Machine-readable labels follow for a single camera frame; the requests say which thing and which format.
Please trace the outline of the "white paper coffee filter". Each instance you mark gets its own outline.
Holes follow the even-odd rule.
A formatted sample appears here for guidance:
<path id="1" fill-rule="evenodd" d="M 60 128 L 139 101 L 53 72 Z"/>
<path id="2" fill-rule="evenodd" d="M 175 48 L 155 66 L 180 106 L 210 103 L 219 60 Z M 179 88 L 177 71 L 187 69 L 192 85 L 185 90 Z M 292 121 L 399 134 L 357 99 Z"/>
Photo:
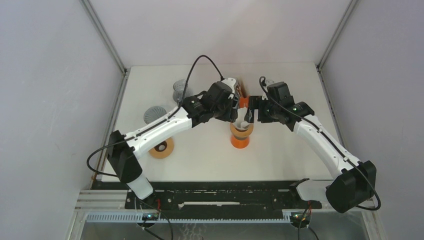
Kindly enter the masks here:
<path id="1" fill-rule="evenodd" d="M 245 117 L 248 114 L 249 109 L 247 107 L 242 107 L 237 110 L 237 118 L 233 125 L 238 131 L 246 131 L 250 126 L 248 120 L 245 120 Z"/>

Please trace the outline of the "grey glass carafe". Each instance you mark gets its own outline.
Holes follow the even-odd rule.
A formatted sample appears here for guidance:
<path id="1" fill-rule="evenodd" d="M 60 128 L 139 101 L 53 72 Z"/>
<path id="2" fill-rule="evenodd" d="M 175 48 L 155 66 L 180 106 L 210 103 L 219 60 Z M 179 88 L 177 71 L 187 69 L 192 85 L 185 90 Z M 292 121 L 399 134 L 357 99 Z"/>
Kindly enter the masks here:
<path id="1" fill-rule="evenodd" d="M 190 87 L 188 86 L 186 88 L 185 91 L 185 95 L 183 96 L 184 93 L 184 89 L 186 86 L 186 79 L 180 79 L 178 81 L 176 81 L 173 84 L 173 94 L 172 94 L 172 98 L 173 100 L 176 102 L 177 105 L 180 104 L 180 102 L 185 98 L 185 97 L 190 97 L 193 95 L 193 91 L 190 89 Z"/>

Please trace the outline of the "orange glass carafe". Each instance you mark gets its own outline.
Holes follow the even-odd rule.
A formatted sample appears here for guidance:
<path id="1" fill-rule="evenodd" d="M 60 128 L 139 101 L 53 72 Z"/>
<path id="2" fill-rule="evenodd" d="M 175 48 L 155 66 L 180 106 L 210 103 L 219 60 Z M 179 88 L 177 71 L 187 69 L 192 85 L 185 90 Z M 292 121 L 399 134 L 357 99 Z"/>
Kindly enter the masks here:
<path id="1" fill-rule="evenodd" d="M 230 142 L 236 149 L 244 149 L 249 145 L 250 137 L 248 135 L 243 137 L 232 135 L 230 137 Z"/>

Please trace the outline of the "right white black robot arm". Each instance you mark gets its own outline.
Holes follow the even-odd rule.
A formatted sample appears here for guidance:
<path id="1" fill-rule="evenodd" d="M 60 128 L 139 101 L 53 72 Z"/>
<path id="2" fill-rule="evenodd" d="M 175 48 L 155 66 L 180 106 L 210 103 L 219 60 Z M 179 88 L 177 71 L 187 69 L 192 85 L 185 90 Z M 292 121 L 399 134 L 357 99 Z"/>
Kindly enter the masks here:
<path id="1" fill-rule="evenodd" d="M 377 211 L 382 202 L 376 185 L 377 168 L 345 149 L 322 125 L 305 102 L 296 103 L 288 85 L 259 78 L 263 95 L 250 96 L 245 121 L 281 123 L 301 137 L 327 167 L 330 180 L 303 178 L 291 185 L 289 203 L 302 208 L 308 201 L 329 203 L 339 213 L 357 207 Z"/>

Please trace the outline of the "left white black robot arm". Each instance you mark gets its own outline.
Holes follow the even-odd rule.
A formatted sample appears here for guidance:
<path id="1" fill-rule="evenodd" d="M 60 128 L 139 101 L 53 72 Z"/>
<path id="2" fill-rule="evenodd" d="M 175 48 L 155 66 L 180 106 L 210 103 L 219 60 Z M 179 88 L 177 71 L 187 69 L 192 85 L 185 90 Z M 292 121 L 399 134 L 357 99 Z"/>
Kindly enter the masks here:
<path id="1" fill-rule="evenodd" d="M 139 160 L 177 133 L 210 119 L 233 123 L 238 116 L 239 87 L 235 78 L 214 82 L 208 90 L 185 97 L 180 106 L 142 128 L 128 133 L 112 132 L 106 158 L 119 181 L 137 196 L 138 204 L 149 209 L 157 200 Z"/>

